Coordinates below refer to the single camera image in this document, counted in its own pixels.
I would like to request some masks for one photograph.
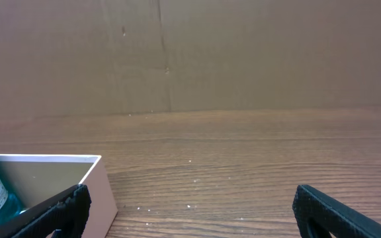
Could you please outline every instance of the open box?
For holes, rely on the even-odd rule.
[[[105,237],[117,214],[100,155],[2,155],[0,173],[31,208],[75,184],[86,184],[92,204],[83,238]]]

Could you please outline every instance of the wooden table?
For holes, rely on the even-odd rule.
[[[0,120],[0,153],[101,154],[112,238],[298,237],[298,184],[381,223],[381,108]]]

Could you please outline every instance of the box side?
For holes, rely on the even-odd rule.
[[[82,238],[105,237],[118,210],[101,159],[95,162],[82,183],[87,185],[92,199],[89,218]]]

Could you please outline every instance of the brown wall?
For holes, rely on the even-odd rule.
[[[0,0],[0,118],[381,105],[381,0]]]

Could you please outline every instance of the wooden surface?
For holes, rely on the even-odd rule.
[[[110,238],[298,237],[298,184],[381,223],[381,108],[0,120],[0,153],[101,154]]]
[[[381,106],[381,0],[0,0],[0,118]]]

